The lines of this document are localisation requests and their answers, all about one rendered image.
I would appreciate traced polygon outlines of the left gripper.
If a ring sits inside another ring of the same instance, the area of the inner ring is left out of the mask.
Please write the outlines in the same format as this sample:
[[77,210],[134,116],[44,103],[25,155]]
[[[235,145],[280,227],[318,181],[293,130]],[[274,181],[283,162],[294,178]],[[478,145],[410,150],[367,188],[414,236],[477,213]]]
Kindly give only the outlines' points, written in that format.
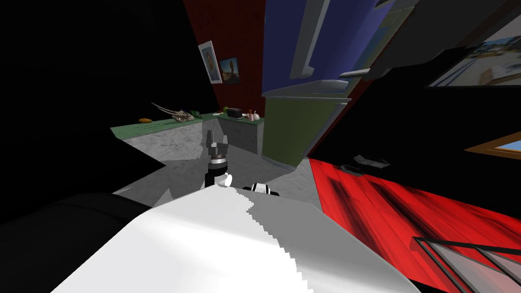
[[221,143],[215,142],[213,130],[207,132],[207,147],[211,161],[225,161],[228,150],[227,135],[223,136]]

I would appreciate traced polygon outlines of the dark framed picture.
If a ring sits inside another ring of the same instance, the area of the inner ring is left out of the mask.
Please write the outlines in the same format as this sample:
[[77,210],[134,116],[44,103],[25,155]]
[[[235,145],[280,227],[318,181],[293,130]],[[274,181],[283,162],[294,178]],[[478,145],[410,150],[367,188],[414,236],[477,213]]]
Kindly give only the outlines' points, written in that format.
[[240,77],[236,57],[223,59],[219,62],[222,82],[224,84],[239,84]]

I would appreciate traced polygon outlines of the blue and green fridge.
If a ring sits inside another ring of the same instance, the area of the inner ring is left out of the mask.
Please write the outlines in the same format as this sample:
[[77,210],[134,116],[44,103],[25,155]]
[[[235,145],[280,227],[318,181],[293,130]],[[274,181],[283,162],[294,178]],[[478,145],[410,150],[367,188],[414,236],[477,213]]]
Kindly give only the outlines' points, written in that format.
[[330,0],[309,65],[290,79],[306,0],[266,0],[262,91],[262,157],[294,170],[349,102],[343,76],[364,68],[372,49],[400,13],[418,0]]

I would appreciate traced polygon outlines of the white framed portrait picture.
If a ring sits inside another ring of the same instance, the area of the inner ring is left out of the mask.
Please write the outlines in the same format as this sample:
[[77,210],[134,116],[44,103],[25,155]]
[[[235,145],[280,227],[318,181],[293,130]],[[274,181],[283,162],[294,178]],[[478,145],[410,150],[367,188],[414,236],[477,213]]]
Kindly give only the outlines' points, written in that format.
[[211,84],[222,83],[218,62],[215,57],[215,51],[212,41],[207,41],[198,46],[201,57],[203,59],[205,68]]

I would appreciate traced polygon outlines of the green topped counter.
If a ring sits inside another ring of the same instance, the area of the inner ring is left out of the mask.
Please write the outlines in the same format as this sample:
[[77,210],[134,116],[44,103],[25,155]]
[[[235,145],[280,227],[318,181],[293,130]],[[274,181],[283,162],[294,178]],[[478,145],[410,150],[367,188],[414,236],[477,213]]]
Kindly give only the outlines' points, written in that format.
[[264,119],[231,119],[226,114],[201,114],[193,121],[174,119],[113,127],[116,138],[158,161],[197,159],[206,151],[207,131],[216,141],[224,135],[227,143],[255,154],[262,152]]

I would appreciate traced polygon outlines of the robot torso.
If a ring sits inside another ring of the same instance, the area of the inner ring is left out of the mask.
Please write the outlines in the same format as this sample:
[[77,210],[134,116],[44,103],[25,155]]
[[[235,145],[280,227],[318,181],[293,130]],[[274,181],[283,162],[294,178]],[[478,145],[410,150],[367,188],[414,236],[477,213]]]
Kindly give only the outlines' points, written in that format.
[[420,293],[310,203],[214,185],[134,218],[52,293]]

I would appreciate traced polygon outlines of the brown framed picture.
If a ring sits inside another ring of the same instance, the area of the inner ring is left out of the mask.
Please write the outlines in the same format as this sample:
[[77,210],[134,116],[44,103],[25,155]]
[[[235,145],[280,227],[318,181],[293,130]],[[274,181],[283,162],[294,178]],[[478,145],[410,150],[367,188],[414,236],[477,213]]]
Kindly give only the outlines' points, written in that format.
[[492,155],[502,158],[521,160],[521,146],[516,149],[515,144],[521,144],[521,132],[516,132],[504,137],[482,143],[465,149],[466,152]]

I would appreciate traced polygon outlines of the window with dark frame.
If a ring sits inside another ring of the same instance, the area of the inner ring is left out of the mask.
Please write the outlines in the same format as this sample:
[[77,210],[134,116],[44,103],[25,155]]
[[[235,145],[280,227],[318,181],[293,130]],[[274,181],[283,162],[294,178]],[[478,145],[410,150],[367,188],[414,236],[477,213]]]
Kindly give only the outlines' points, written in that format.
[[499,29],[430,87],[521,86],[521,15]]

